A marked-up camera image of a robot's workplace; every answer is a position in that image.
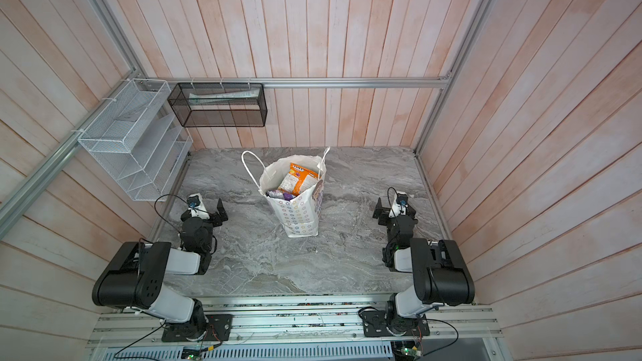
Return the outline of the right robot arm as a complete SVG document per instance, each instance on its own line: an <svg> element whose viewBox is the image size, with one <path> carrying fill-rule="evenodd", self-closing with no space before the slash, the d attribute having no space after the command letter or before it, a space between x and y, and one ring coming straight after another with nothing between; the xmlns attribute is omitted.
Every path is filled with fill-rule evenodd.
<svg viewBox="0 0 642 361"><path fill-rule="evenodd" d="M428 312L473 303L474 282L457 243L415 237L418 220L408 195L395 196L387 207L378 200L373 217L386 227L384 265L392 272L411 274L412 284L392 294L383 310L360 311L367 337L428 334Z"/></svg>

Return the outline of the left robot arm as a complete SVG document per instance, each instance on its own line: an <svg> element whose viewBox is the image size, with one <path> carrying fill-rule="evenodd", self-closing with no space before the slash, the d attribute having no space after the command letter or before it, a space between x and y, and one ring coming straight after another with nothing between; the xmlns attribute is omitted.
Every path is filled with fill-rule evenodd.
<svg viewBox="0 0 642 361"><path fill-rule="evenodd" d="M212 332L202 302L164 284L166 275L203 275L217 251L214 229L228 220L222 201L209 212L202 196L186 200L178 228L180 247L170 242L125 242L96 280L92 301L100 307L134 309L164 322L170 339L199 341Z"/></svg>

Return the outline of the white printed paper bag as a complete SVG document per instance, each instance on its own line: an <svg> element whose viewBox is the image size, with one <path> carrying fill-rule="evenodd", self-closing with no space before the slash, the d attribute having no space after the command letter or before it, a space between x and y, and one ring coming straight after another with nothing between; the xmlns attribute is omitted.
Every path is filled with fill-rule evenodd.
<svg viewBox="0 0 642 361"><path fill-rule="evenodd" d="M326 156L329 152L330 149L327 147L322 155L291 155L269 165L261 163L262 173L259 178L252 174L245 160L247 156L254 159L257 159L258 156L250 150L242 152L241 160L246 172L257 187L259 194L272 207L284 232L290 238L316 237L319 234L320 209L327 175ZM267 197L266 191L279 187L289 172L291 163L316 171L319 174L318 182L289 202Z"/></svg>

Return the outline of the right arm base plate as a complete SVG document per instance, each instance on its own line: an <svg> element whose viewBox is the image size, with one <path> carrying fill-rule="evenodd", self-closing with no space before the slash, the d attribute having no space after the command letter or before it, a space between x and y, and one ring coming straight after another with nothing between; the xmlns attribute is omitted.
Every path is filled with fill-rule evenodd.
<svg viewBox="0 0 642 361"><path fill-rule="evenodd" d="M426 319L405 319L373 307L360 309L357 314L361 319L366 338L430 335Z"/></svg>

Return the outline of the purple Fox's candy bag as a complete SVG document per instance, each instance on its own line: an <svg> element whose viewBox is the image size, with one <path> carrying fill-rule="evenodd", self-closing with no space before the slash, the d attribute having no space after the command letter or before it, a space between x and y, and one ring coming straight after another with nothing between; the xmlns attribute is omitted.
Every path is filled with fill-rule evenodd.
<svg viewBox="0 0 642 361"><path fill-rule="evenodd" d="M266 196L272 199L277 199L281 201L292 201L294 198L297 197L297 195L294 195L289 192L285 192L279 189L274 189L274 190L268 190L266 191Z"/></svg>

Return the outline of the orange snack bag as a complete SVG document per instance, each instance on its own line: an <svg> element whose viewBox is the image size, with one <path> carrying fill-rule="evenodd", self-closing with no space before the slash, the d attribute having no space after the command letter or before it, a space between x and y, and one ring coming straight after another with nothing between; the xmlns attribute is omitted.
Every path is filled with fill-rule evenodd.
<svg viewBox="0 0 642 361"><path fill-rule="evenodd" d="M313 187L319 180L319 174L309 168L295 163L290 164L289 172L280 183L281 192L298 196Z"/></svg>

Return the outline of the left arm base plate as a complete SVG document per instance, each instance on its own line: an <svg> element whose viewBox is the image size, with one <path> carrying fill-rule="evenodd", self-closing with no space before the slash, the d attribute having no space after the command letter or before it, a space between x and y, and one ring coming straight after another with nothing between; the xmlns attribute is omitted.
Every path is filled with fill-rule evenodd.
<svg viewBox="0 0 642 361"><path fill-rule="evenodd" d="M232 329L232 314L205 314L204 317L183 324L167 324L162 343L226 342Z"/></svg>

